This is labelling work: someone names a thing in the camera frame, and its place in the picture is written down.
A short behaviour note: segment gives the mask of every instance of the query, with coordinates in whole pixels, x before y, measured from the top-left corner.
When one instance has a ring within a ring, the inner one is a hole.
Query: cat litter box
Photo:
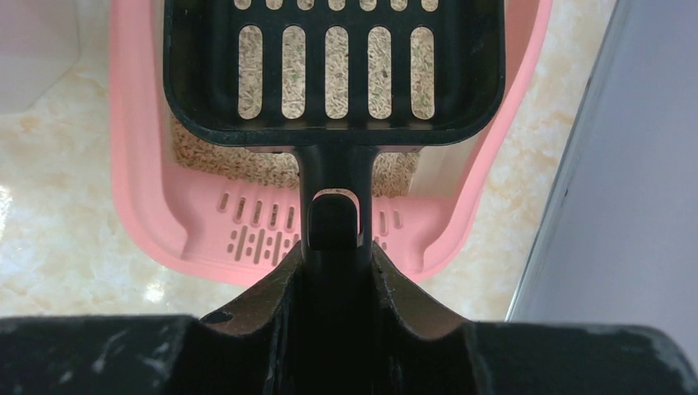
[[[421,150],[404,196],[374,197],[375,241],[412,280],[437,273],[463,247],[487,172],[533,75],[550,10],[551,0],[509,1],[505,97],[496,116],[464,142]],[[300,239],[298,190],[180,165],[163,90],[164,4],[112,0],[110,18],[112,183],[124,227],[169,268],[214,281],[255,283]],[[404,77],[401,70],[393,77]],[[301,117],[292,125],[306,128],[303,122]],[[343,122],[328,125],[342,130]],[[375,125],[391,122],[376,119]],[[260,124],[260,130],[267,126]]]

